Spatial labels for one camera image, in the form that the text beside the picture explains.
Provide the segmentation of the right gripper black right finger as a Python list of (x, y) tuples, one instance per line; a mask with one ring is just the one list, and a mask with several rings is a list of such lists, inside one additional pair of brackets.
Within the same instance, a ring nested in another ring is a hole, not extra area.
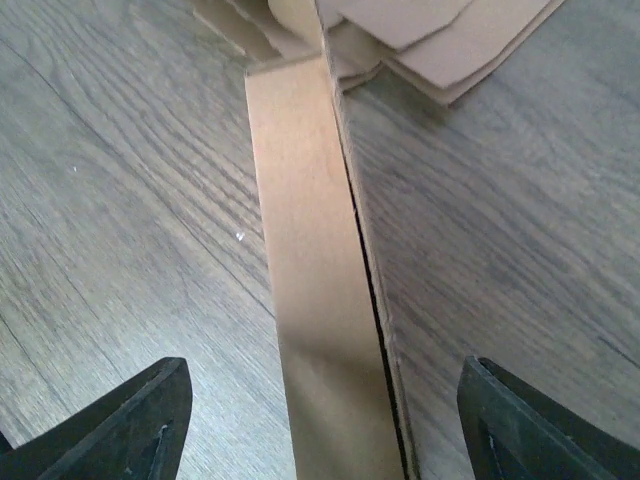
[(465, 359), (457, 405), (477, 479), (637, 479), (639, 450), (488, 358)]

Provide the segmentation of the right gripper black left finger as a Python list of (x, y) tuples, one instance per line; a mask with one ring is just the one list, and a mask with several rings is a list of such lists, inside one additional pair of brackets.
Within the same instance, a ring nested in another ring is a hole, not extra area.
[(165, 357), (19, 446), (1, 438), (3, 479), (174, 479), (192, 412), (187, 361)]

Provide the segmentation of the brown cardboard paper box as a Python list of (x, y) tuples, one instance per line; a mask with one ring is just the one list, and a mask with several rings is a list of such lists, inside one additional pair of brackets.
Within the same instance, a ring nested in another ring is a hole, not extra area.
[(271, 1), (292, 53), (245, 78), (295, 472), (416, 479), (393, 330), (366, 225), (329, 23)]

